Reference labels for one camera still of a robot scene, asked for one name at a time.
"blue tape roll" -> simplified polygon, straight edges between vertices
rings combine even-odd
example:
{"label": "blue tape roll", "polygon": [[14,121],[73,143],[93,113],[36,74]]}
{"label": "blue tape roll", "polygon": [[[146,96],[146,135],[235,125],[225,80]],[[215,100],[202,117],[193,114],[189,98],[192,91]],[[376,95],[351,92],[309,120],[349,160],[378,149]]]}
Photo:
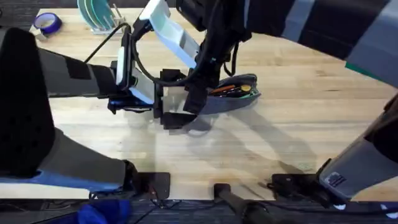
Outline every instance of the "blue tape roll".
{"label": "blue tape roll", "polygon": [[40,29],[43,34],[53,34],[61,28],[62,21],[54,13],[46,12],[35,18],[33,26]]}

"wooden tabletop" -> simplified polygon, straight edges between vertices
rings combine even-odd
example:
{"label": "wooden tabletop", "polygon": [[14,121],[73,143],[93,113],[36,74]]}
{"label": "wooden tabletop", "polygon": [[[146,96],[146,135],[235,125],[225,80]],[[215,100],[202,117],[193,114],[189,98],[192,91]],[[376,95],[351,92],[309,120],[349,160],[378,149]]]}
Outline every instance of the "wooden tabletop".
{"label": "wooden tabletop", "polygon": [[[141,9],[121,9],[132,23]],[[84,60],[105,38],[93,35],[77,9],[42,9],[63,21],[61,31],[39,47]],[[200,43],[197,32],[172,9],[172,19]],[[113,37],[91,63],[115,60],[121,35]],[[184,64],[153,33],[138,43],[148,71]],[[112,115],[107,100],[51,100],[56,127],[72,139],[139,171],[170,172],[170,198],[211,199],[214,183],[231,184],[244,198],[272,200],[258,182],[276,173],[315,173],[337,156],[382,112],[395,89],[344,68],[345,63],[288,40],[265,35],[241,44],[237,74],[255,73],[262,96],[248,108],[202,116],[192,125],[207,131],[164,131],[152,113],[120,111]],[[167,100],[183,99],[180,89]],[[0,185],[0,197],[87,198],[88,192],[42,185]],[[398,179],[362,191],[355,200],[398,200]]]}

